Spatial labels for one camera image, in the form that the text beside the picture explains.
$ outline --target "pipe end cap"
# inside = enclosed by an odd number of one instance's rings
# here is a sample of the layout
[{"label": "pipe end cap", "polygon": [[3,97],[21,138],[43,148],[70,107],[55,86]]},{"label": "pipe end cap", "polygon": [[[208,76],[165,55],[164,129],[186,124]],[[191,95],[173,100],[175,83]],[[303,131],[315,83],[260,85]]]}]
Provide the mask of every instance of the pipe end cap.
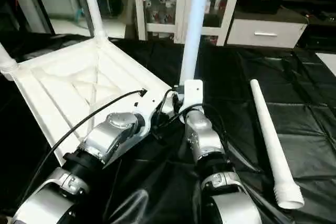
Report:
[{"label": "pipe end cap", "polygon": [[295,183],[275,185],[274,193],[278,206],[283,209],[298,209],[304,206],[305,200],[300,187]]}]

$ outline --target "white plastic pipe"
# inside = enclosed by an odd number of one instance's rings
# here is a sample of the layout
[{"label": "white plastic pipe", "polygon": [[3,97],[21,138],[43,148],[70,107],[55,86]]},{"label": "white plastic pipe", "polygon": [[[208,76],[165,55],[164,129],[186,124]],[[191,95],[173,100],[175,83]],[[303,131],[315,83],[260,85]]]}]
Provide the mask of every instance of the white plastic pipe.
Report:
[{"label": "white plastic pipe", "polygon": [[12,81],[11,72],[17,69],[18,65],[14,59],[12,59],[5,48],[0,43],[0,72],[7,78],[7,80]]},{"label": "white plastic pipe", "polygon": [[100,16],[97,0],[86,0],[86,1],[88,2],[93,28],[95,30],[94,37],[97,38],[98,40],[105,41],[107,35],[103,28],[103,21]]},{"label": "white plastic pipe", "polygon": [[302,197],[300,187],[293,180],[259,83],[257,80],[252,80],[250,85],[272,168],[274,193],[277,203],[279,207],[285,209],[303,207],[305,201]]},{"label": "white plastic pipe", "polygon": [[189,13],[187,36],[185,40],[180,84],[194,79],[198,47],[203,27],[206,0],[192,0]]}]

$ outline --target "black tablecloth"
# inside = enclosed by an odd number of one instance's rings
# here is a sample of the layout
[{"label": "black tablecloth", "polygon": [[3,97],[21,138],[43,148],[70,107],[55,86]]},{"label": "black tablecloth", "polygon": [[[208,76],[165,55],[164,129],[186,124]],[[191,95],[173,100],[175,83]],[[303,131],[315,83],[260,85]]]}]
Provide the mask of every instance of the black tablecloth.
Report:
[{"label": "black tablecloth", "polygon": [[[84,39],[0,34],[0,42],[18,61]],[[182,45],[112,41],[167,84],[178,83]],[[222,114],[231,145],[249,163],[232,157],[263,223],[336,223],[336,78],[323,62],[307,51],[201,45],[196,77],[204,81],[205,102]],[[272,173],[249,87],[254,78],[260,83],[289,167],[301,187],[305,200],[301,209],[283,210],[275,202]],[[15,84],[4,78],[0,82],[0,209],[12,214],[49,147]],[[206,114],[216,122],[211,111]],[[149,136],[104,171],[96,198],[104,205],[113,193],[108,214],[134,191],[143,189],[148,198],[141,223],[199,222],[200,189],[182,134],[183,126],[177,124],[166,133],[165,143]],[[56,164],[51,159],[43,176]]]}]

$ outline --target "white cabinet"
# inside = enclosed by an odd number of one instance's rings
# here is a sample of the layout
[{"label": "white cabinet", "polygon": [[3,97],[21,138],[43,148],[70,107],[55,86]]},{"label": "white cabinet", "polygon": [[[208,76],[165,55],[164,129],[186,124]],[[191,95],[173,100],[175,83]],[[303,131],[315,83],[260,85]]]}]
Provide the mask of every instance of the white cabinet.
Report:
[{"label": "white cabinet", "polygon": [[[140,40],[184,43],[191,0],[135,0]],[[207,0],[201,39],[222,46],[237,0]]]},{"label": "white cabinet", "polygon": [[140,40],[160,36],[181,42],[185,0],[135,0]]},{"label": "white cabinet", "polygon": [[235,19],[228,44],[294,48],[306,24]]}]

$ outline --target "drawer handle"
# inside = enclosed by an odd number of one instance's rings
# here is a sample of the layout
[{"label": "drawer handle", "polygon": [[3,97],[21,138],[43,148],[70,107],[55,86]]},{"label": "drawer handle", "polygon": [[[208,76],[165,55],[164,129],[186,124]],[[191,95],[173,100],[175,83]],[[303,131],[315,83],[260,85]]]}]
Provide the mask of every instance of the drawer handle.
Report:
[{"label": "drawer handle", "polygon": [[263,33],[262,31],[255,31],[255,36],[267,36],[267,37],[277,37],[278,35],[275,33]]}]

